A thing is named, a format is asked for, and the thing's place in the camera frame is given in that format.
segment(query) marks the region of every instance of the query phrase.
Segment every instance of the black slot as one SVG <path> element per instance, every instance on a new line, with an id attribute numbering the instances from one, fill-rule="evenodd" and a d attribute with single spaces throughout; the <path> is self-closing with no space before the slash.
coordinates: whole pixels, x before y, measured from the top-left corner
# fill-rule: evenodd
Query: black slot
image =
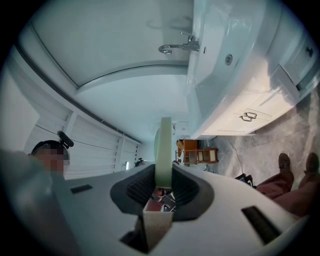
<path id="1" fill-rule="evenodd" d="M 92 186 L 90 186 L 89 184 L 75 186 L 75 187 L 70 188 L 72 194 L 80 193 L 80 192 L 90 190 L 90 189 L 92 189 Z"/>
<path id="2" fill-rule="evenodd" d="M 144 220 L 142 217 L 139 217 L 136 221 L 135 230 L 129 231 L 120 239 L 120 241 L 142 253 L 146 254 L 149 252 L 145 234 Z"/>
<path id="3" fill-rule="evenodd" d="M 255 229 L 265 245 L 280 235 L 280 232 L 276 229 L 276 227 L 257 207 L 251 206 L 244 208 L 241 211 L 251 223 L 252 227 Z"/>

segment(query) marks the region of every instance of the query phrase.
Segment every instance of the tape roll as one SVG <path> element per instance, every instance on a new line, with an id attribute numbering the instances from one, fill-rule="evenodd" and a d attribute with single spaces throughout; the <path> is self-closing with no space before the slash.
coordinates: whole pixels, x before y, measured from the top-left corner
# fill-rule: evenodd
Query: tape roll
<path id="1" fill-rule="evenodd" d="M 158 188 L 171 188 L 172 179 L 172 133 L 171 117 L 163 117 L 154 140 L 155 173 L 154 181 Z"/>

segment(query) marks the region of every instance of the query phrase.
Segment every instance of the red pants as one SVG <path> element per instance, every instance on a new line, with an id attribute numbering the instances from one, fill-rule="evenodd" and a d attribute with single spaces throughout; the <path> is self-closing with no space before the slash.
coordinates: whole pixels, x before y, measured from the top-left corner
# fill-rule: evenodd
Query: red pants
<path id="1" fill-rule="evenodd" d="M 297 190 L 291 191 L 294 175 L 285 170 L 256 187 L 256 190 L 272 199 L 288 212 L 303 217 L 310 213 L 312 203 L 320 187 L 320 174 L 308 173 Z"/>

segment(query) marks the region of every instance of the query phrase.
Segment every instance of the leg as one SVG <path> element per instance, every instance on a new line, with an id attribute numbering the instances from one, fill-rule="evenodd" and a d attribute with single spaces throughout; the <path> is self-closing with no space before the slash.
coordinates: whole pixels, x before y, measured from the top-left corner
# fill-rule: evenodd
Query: leg
<path id="1" fill-rule="evenodd" d="M 294 175 L 290 171 L 290 159 L 284 153 L 279 155 L 279 168 L 280 173 L 272 176 L 256 187 L 256 190 L 270 199 L 275 199 L 288 193 L 294 182 Z"/>
<path id="2" fill-rule="evenodd" d="M 274 201 L 288 212 L 303 217 L 310 213 L 313 201 L 320 188 L 319 160 L 311 153 L 306 161 L 305 177 L 299 184 L 299 189 L 284 194 Z"/>

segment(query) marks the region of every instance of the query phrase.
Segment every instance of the gray marble tile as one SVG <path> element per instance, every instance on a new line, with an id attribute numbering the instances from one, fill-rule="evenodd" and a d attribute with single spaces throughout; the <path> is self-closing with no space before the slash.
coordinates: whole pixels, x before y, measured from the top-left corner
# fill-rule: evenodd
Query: gray marble tile
<path id="1" fill-rule="evenodd" d="M 320 86 L 294 108 L 253 136 L 218 136 L 203 145 L 218 148 L 217 164 L 209 171 L 235 178 L 252 175 L 255 185 L 279 172 L 278 157 L 286 153 L 294 175 L 292 189 L 304 177 L 307 156 L 320 156 Z"/>

